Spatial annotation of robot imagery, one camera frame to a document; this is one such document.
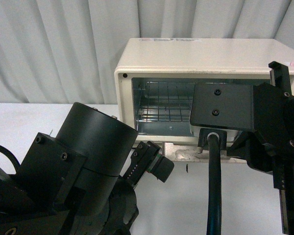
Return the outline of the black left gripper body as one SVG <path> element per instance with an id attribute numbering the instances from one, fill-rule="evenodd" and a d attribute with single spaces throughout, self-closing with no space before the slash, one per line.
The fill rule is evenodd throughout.
<path id="1" fill-rule="evenodd" d="M 130 159 L 131 163 L 123 178 L 135 188 L 146 171 L 151 171 L 151 165 L 157 158 L 161 147 L 151 141 L 139 142 Z"/>

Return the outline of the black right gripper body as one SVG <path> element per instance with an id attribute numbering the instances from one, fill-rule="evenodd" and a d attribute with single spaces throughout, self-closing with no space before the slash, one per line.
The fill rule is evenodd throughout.
<path id="1" fill-rule="evenodd" d="M 289 68 L 275 61 L 269 68 L 271 83 L 253 87 L 253 128 L 243 131 L 227 153 L 273 176 L 282 232 L 294 235 L 294 96 Z"/>

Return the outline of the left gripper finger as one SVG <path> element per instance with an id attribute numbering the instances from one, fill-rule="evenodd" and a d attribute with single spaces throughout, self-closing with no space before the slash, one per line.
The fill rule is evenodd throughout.
<path id="1" fill-rule="evenodd" d="M 174 169 L 174 163 L 161 154 L 157 154 L 150 173 L 165 183 Z"/>

